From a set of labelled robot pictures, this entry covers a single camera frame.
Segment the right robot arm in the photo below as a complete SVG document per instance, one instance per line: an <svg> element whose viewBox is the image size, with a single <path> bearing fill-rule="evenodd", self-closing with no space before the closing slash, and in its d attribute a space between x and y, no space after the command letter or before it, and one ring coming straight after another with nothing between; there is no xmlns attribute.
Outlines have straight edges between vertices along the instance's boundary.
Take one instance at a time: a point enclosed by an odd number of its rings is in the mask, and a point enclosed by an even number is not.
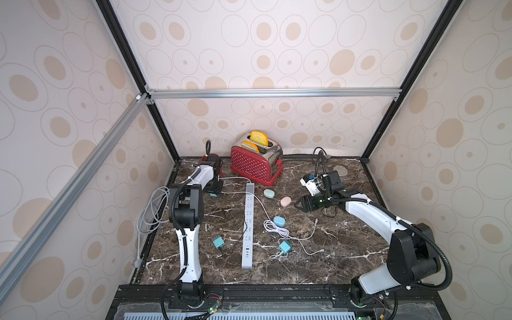
<svg viewBox="0 0 512 320"><path fill-rule="evenodd" d="M308 195L295 204L303 212L337 207L357 217L389 245L387 261L351 280L349 297L363 307L380 293L422 287L442 291L453 281L448 257L436 244L433 231L393 214L353 187L346 186L337 171L304 175L300 183Z"/></svg>

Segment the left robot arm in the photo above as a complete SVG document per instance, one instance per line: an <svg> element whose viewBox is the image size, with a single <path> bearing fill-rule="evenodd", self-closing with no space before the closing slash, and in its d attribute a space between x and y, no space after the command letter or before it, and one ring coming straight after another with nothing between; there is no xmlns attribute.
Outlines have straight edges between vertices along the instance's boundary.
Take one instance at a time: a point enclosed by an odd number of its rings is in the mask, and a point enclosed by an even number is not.
<svg viewBox="0 0 512 320"><path fill-rule="evenodd" d="M180 273L175 281L179 297L202 301L205 297L203 272L199 260L199 229L205 214L205 193L219 194L221 157L206 152L201 163L183 182L169 187L169 221L175 229L180 255Z"/></svg>

